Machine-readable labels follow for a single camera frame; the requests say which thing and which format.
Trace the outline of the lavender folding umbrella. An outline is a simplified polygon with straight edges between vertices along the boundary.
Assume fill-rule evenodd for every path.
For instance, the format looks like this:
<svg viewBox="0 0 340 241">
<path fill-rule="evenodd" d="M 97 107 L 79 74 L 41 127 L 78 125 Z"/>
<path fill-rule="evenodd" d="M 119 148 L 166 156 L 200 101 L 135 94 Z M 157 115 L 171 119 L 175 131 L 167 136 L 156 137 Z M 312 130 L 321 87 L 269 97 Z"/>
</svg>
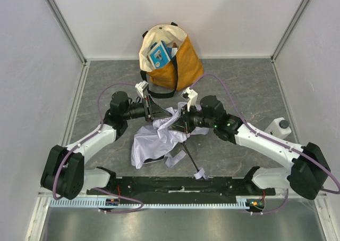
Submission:
<svg viewBox="0 0 340 241">
<path fill-rule="evenodd" d="M 140 169 L 147 161 L 157 161 L 163 156 L 166 158 L 165 165 L 172 168 L 186 156 L 184 151 L 171 156 L 171 151 L 178 143 L 186 141 L 191 135 L 208 133 L 208 128 L 200 127 L 196 127 L 188 135 L 170 130 L 170 125 L 180 117 L 180 109 L 169 107 L 166 110 L 172 114 L 171 117 L 154 120 L 151 125 L 141 127 L 134 135 L 131 164 L 136 169 Z"/>
</svg>

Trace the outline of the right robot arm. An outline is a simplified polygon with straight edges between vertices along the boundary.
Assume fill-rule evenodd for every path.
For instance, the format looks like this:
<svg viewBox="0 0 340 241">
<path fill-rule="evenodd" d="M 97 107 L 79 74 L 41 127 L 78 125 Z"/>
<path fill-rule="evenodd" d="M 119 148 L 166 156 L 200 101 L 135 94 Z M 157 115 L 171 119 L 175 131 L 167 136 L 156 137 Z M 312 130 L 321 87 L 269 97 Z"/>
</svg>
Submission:
<svg viewBox="0 0 340 241">
<path fill-rule="evenodd" d="M 291 188 L 309 200 L 322 190 L 330 167 L 318 145 L 290 143 L 259 130 L 227 113 L 216 96 L 201 99 L 200 107 L 185 104 L 169 129 L 188 135 L 197 128 L 209 128 L 219 139 L 250 148 L 279 163 L 280 168 L 255 169 L 251 181 L 260 189 Z"/>
</svg>

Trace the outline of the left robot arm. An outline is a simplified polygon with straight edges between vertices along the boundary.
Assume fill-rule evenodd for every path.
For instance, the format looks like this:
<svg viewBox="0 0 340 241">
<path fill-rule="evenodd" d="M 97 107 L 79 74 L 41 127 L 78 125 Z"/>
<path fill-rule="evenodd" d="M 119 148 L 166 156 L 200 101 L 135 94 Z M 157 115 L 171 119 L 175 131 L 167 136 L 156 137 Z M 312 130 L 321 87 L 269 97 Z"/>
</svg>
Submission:
<svg viewBox="0 0 340 241">
<path fill-rule="evenodd" d="M 95 130 L 72 144 L 55 145 L 50 150 L 41 186 L 52 191 L 55 200 L 72 200 L 82 191 L 106 187 L 114 172 L 103 167 L 85 170 L 85 164 L 125 133 L 128 120 L 143 118 L 152 122 L 170 117 L 172 114 L 155 103 L 149 95 L 133 102 L 126 92 L 115 92 L 110 108 Z"/>
</svg>

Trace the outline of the yellow canvas tote bag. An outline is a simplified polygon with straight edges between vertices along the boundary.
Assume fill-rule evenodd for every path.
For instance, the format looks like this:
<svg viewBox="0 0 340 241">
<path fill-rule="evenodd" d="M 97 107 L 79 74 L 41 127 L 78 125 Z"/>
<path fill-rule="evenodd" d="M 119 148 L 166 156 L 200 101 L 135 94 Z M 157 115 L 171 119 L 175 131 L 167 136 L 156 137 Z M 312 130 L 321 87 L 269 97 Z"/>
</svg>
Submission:
<svg viewBox="0 0 340 241">
<path fill-rule="evenodd" d="M 201 75 L 204 68 L 190 41 L 188 34 L 176 23 L 158 24 L 142 35 L 143 41 L 139 50 L 140 75 L 142 80 L 170 89 L 168 93 L 151 90 L 148 93 L 159 99 L 171 98 L 176 91 L 192 85 Z M 162 68 L 155 69 L 149 58 L 150 46 L 164 41 L 171 60 Z M 171 48 L 177 47 L 177 53 L 171 57 Z"/>
</svg>

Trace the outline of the blue boxed item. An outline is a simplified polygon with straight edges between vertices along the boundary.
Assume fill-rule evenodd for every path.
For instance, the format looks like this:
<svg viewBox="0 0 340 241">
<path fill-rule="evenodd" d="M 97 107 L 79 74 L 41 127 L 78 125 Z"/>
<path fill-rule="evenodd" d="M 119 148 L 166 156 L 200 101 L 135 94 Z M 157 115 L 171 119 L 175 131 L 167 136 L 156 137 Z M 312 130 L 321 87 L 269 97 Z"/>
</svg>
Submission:
<svg viewBox="0 0 340 241">
<path fill-rule="evenodd" d="M 170 60 L 169 51 L 164 41 L 159 41 L 150 46 L 148 58 L 155 69 L 164 67 Z"/>
</svg>

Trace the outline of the white card in bag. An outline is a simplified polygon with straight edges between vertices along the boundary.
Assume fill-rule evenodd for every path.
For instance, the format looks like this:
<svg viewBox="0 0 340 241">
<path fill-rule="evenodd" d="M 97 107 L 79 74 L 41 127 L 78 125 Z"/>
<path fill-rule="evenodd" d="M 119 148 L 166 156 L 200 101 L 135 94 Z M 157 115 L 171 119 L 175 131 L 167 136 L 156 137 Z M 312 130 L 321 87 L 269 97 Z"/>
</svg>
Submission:
<svg viewBox="0 0 340 241">
<path fill-rule="evenodd" d="M 176 55 L 176 53 L 177 53 L 177 50 L 178 50 L 178 48 L 177 48 L 177 47 L 173 47 L 173 48 L 171 48 L 171 57 L 174 57 L 174 56 Z"/>
</svg>

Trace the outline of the white bottle grey cap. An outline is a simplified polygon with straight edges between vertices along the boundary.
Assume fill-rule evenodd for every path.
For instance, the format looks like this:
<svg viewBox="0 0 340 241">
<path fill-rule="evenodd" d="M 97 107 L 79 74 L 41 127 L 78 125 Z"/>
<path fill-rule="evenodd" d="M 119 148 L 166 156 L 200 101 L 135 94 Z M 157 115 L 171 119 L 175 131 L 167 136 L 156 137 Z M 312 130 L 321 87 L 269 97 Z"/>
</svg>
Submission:
<svg viewBox="0 0 340 241">
<path fill-rule="evenodd" d="M 283 117 L 274 119 L 265 132 L 280 139 L 285 139 L 291 132 L 290 123 Z"/>
</svg>

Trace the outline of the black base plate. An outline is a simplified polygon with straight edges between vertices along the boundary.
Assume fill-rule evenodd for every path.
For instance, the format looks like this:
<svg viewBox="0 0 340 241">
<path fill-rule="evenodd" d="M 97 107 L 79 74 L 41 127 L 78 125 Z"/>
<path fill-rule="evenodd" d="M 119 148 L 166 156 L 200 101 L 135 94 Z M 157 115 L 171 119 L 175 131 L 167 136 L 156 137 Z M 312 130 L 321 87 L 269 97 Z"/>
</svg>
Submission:
<svg viewBox="0 0 340 241">
<path fill-rule="evenodd" d="M 262 190 L 247 178 L 210 177 L 116 177 L 104 190 L 134 198 L 145 204 L 235 203 L 237 196 L 276 195 L 275 189 Z"/>
</svg>

